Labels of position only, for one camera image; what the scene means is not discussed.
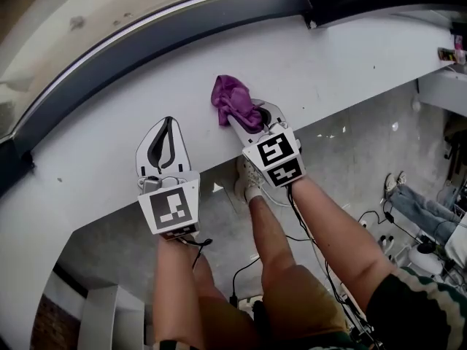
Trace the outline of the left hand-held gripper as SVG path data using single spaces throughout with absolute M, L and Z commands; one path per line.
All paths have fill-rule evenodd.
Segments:
M 190 171 L 177 120 L 165 117 L 151 127 L 135 158 L 138 176 L 146 176 L 139 179 L 138 202 L 151 233 L 167 241 L 197 236 L 201 179 L 199 172 Z M 162 172 L 173 174 L 155 176 Z

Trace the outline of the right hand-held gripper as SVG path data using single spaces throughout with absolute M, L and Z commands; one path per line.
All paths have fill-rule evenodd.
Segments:
M 293 129 L 285 127 L 285 116 L 277 105 L 257 98 L 252 103 L 261 115 L 259 128 L 236 117 L 229 117 L 228 122 L 245 147 L 243 155 L 263 179 L 271 187 L 285 187 L 306 174 L 298 140 Z

